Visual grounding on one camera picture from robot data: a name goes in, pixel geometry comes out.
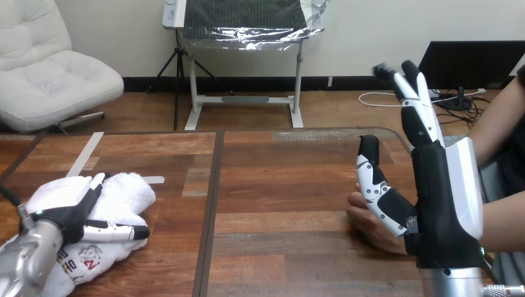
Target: baseboard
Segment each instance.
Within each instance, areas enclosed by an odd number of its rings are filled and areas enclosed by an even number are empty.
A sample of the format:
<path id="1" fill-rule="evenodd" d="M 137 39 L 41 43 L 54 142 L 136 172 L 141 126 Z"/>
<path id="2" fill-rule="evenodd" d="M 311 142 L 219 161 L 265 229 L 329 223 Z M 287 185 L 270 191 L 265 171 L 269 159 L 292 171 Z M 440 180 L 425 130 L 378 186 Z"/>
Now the baseboard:
<path id="1" fill-rule="evenodd" d="M 493 88 L 503 88 L 506 82 Z M 123 77 L 124 92 L 145 92 L 152 86 L 152 92 L 174 92 L 175 77 Z M 210 77 L 197 77 L 199 92 L 224 92 L 227 88 L 234 92 L 292 92 L 295 89 L 294 77 L 218 77 L 215 82 Z M 388 85 L 373 76 L 336 76 L 329 86 L 329 77 L 303 77 L 302 91 L 367 91 L 389 90 Z M 189 92 L 189 78 L 180 81 L 181 92 Z"/>

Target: cushion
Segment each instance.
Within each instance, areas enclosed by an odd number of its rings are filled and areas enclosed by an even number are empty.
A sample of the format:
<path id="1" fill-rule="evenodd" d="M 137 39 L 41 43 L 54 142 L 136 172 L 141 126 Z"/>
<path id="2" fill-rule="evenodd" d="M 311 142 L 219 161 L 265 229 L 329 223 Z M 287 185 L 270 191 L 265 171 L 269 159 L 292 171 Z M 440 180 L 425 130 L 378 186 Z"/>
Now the cushion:
<path id="1" fill-rule="evenodd" d="M 0 71 L 71 50 L 54 0 L 0 0 Z"/>
<path id="2" fill-rule="evenodd" d="M 0 121 L 35 131 L 118 98 L 120 75 L 101 61 L 73 51 L 11 71 L 0 71 Z"/>

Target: human arm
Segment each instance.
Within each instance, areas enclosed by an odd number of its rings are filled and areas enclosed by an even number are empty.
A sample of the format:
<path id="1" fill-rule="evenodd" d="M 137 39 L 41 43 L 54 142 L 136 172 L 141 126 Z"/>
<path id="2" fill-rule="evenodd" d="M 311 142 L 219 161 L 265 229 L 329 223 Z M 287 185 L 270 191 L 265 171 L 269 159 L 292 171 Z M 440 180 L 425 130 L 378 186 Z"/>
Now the human arm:
<path id="1" fill-rule="evenodd" d="M 483 205 L 483 237 L 489 252 L 525 251 L 525 192 Z"/>
<path id="2" fill-rule="evenodd" d="M 525 114 L 525 88 L 518 79 L 514 79 L 492 100 L 467 134 L 474 143 L 478 165 L 483 165 L 498 152 L 523 114 Z"/>
<path id="3" fill-rule="evenodd" d="M 394 236 L 368 209 L 359 184 L 348 197 L 347 214 L 351 224 L 378 249 L 406 254 L 403 238 Z M 483 205 L 483 237 L 488 252 L 525 251 L 525 192 Z"/>

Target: robotic arm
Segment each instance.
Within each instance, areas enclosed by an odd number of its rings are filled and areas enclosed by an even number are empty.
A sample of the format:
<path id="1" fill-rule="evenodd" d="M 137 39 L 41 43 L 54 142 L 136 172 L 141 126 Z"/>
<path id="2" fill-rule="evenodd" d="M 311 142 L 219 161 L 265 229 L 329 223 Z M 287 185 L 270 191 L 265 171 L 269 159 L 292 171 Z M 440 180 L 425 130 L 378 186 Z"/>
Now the robotic arm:
<path id="1" fill-rule="evenodd" d="M 90 241 L 127 241 L 149 237 L 146 226 L 127 226 L 88 220 L 106 176 L 75 176 L 44 184 L 26 205 L 9 190 L 17 206 L 20 233 L 0 249 L 0 296 L 38 296 L 57 261 L 60 247 Z"/>
<path id="2" fill-rule="evenodd" d="M 388 186 L 379 169 L 379 141 L 362 136 L 357 175 L 368 208 L 416 257 L 426 297 L 525 296 L 521 287 L 483 288 L 483 232 L 479 176 L 472 141 L 464 138 L 445 148 L 428 96 L 424 75 L 411 61 L 403 63 L 405 79 L 384 64 L 373 68 L 401 101 L 401 119 L 415 147 L 412 164 L 418 201 L 412 206 Z"/>

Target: white wall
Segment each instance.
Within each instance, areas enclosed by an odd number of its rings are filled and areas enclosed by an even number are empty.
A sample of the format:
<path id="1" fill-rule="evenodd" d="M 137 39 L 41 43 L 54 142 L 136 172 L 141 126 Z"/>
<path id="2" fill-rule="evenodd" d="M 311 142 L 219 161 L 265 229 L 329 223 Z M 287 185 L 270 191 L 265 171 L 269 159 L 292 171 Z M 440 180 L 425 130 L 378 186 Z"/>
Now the white wall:
<path id="1" fill-rule="evenodd" d="M 163 0 L 56 2 L 74 50 L 122 76 L 155 76 L 173 52 L 175 34 L 161 25 Z M 525 1 L 332 0 L 325 32 L 305 43 L 304 75 L 370 75 L 380 62 L 418 64 L 431 40 L 525 40 Z M 217 76 L 294 76 L 295 53 L 200 49 L 196 58 Z M 165 75 L 174 74 L 172 65 Z"/>

